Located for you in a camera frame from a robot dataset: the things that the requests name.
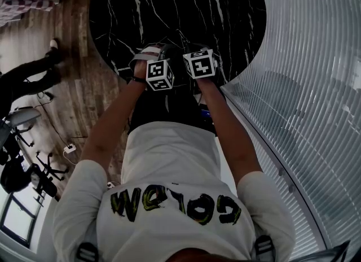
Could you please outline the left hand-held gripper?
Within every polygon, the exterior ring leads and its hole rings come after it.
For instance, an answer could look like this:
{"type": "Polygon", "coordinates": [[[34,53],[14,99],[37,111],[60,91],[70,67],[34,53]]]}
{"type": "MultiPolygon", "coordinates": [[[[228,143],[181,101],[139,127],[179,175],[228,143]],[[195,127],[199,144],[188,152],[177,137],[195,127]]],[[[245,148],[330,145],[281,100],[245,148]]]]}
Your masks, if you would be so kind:
{"type": "Polygon", "coordinates": [[[153,91],[170,90],[174,85],[174,73],[171,61],[178,52],[179,47],[168,43],[151,43],[136,53],[129,62],[133,72],[137,60],[147,61],[146,84],[153,91]]]}

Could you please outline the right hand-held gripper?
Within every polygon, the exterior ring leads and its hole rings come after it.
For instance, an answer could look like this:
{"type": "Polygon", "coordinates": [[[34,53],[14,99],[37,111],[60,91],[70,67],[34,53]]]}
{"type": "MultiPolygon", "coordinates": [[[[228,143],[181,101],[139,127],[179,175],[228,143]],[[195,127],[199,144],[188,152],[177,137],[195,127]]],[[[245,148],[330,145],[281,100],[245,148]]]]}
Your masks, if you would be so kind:
{"type": "Polygon", "coordinates": [[[213,77],[218,68],[213,50],[200,43],[188,43],[183,54],[187,73],[195,79],[213,77]]]}

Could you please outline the person's left forearm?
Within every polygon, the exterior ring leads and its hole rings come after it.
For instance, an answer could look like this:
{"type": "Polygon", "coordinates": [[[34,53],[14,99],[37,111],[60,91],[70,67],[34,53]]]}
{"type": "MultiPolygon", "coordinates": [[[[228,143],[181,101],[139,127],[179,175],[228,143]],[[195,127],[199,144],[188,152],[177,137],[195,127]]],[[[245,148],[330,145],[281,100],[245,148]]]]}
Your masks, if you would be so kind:
{"type": "Polygon", "coordinates": [[[144,83],[130,81],[120,91],[91,129],[82,150],[81,161],[92,160],[108,169],[126,122],[145,88],[144,83]]]}

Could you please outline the person's right forearm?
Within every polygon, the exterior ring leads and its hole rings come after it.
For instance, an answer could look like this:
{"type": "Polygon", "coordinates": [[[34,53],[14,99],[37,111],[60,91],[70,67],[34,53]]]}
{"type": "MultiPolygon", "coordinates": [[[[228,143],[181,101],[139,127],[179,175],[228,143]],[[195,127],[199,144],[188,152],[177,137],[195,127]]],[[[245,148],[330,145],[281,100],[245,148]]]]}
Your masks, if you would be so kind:
{"type": "Polygon", "coordinates": [[[245,128],[229,108],[225,98],[208,78],[197,80],[210,111],[223,154],[235,184],[249,173],[260,172],[257,155],[245,128]]]}

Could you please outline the person's left hand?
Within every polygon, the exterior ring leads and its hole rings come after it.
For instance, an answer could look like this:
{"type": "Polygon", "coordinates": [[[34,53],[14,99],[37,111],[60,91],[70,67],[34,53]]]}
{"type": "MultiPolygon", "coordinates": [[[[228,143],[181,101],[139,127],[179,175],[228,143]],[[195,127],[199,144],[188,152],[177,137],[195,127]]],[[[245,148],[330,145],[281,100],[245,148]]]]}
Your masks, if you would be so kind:
{"type": "Polygon", "coordinates": [[[134,67],[134,77],[146,79],[147,74],[147,61],[137,60],[134,67]]]}

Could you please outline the person's black trousers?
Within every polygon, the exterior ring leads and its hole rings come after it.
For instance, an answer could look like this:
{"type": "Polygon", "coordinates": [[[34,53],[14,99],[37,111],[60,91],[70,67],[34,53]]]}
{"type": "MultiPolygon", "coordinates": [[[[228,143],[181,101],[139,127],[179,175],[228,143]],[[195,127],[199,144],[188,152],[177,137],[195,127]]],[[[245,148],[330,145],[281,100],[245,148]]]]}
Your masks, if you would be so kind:
{"type": "Polygon", "coordinates": [[[182,95],[177,100],[172,98],[167,105],[165,98],[157,99],[154,95],[144,97],[144,92],[129,116],[129,142],[155,141],[157,138],[171,141],[175,136],[180,136],[182,140],[191,137],[198,142],[208,142],[217,137],[214,123],[206,128],[202,120],[196,118],[193,95],[182,95]]]}

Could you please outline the black belt pack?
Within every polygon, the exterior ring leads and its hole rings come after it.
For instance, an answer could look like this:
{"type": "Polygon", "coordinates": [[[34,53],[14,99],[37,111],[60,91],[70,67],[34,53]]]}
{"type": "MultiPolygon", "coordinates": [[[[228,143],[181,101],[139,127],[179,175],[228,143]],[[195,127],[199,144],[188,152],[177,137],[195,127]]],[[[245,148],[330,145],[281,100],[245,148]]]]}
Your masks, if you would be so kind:
{"type": "Polygon", "coordinates": [[[211,123],[212,116],[206,104],[206,101],[203,97],[203,94],[199,93],[195,95],[195,99],[196,99],[196,113],[195,113],[196,118],[211,123]]]}

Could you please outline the person's white printed t-shirt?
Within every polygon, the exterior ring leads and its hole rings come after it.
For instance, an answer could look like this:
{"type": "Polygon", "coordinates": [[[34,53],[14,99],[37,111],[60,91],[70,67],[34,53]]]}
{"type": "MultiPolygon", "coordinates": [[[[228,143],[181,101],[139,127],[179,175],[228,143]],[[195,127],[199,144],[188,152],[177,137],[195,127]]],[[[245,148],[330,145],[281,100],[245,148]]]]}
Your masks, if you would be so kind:
{"type": "Polygon", "coordinates": [[[232,193],[213,133],[153,122],[129,134],[119,186],[107,188],[95,161],[76,165],[53,237],[61,262],[75,262],[85,241],[96,243],[103,262],[166,262],[187,248],[248,260],[256,228],[270,236],[276,261],[288,262],[294,226],[274,181],[253,172],[232,193]]]}

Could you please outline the white window blinds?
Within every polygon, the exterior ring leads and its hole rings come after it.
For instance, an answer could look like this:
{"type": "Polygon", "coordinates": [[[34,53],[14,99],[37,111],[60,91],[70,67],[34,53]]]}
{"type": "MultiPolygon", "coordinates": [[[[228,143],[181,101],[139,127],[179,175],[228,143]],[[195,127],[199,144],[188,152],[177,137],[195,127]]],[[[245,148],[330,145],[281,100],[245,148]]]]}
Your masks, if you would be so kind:
{"type": "MultiPolygon", "coordinates": [[[[252,6],[253,0],[247,0],[252,6]]],[[[361,259],[361,0],[265,0],[265,34],[224,87],[296,231],[297,259],[361,259]]]]}

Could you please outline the grey office chair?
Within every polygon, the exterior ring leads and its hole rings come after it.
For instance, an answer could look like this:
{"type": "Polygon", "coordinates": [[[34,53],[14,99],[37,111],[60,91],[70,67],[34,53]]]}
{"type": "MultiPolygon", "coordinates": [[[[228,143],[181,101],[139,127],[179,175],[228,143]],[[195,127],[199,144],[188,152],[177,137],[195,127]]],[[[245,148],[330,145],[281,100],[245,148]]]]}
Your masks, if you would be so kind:
{"type": "Polygon", "coordinates": [[[33,147],[34,142],[30,144],[22,137],[22,133],[32,129],[35,121],[41,116],[41,113],[33,107],[23,107],[9,113],[7,117],[0,121],[0,148],[3,147],[10,134],[14,134],[28,147],[33,147]],[[32,123],[27,129],[19,130],[18,127],[24,124],[32,123]]]}

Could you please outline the mesh-back office chair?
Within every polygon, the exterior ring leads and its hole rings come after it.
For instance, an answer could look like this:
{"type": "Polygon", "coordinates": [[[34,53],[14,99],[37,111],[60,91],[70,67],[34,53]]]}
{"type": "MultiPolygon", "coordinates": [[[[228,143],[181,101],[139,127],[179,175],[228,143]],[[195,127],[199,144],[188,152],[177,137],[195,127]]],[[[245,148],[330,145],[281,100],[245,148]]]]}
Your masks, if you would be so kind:
{"type": "Polygon", "coordinates": [[[63,181],[64,177],[59,177],[57,173],[66,174],[69,172],[69,169],[67,168],[64,171],[53,169],[50,165],[50,158],[53,154],[48,154],[47,163],[44,163],[39,158],[39,154],[40,151],[37,151],[36,158],[42,164],[43,169],[40,169],[38,164],[32,163],[27,170],[23,170],[21,164],[24,160],[23,157],[10,160],[5,164],[0,175],[0,185],[6,193],[20,192],[29,184],[33,184],[33,189],[38,195],[42,196],[42,193],[45,192],[52,198],[56,196],[58,190],[52,180],[55,177],[59,181],[63,181]]]}

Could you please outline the black harness buckle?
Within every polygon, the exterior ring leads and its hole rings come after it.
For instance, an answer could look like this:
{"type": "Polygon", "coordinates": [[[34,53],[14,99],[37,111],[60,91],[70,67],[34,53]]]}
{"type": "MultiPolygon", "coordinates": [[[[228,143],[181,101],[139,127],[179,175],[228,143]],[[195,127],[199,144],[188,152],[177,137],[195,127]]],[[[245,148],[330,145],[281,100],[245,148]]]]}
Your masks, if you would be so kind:
{"type": "Polygon", "coordinates": [[[275,262],[276,251],[270,236],[261,235],[256,239],[254,257],[259,262],[275,262]]]}
{"type": "Polygon", "coordinates": [[[76,252],[78,262],[99,262],[98,249],[90,242],[81,243],[76,252]]]}

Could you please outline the window with dark frame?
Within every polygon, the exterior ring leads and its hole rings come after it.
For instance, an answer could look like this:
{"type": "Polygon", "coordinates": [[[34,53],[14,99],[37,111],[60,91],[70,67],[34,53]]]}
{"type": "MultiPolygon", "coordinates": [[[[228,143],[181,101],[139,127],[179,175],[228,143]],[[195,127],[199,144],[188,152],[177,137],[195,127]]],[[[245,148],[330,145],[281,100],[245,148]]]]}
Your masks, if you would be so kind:
{"type": "Polygon", "coordinates": [[[0,231],[30,249],[38,212],[39,205],[36,202],[24,202],[18,196],[11,194],[0,215],[0,231]]]}

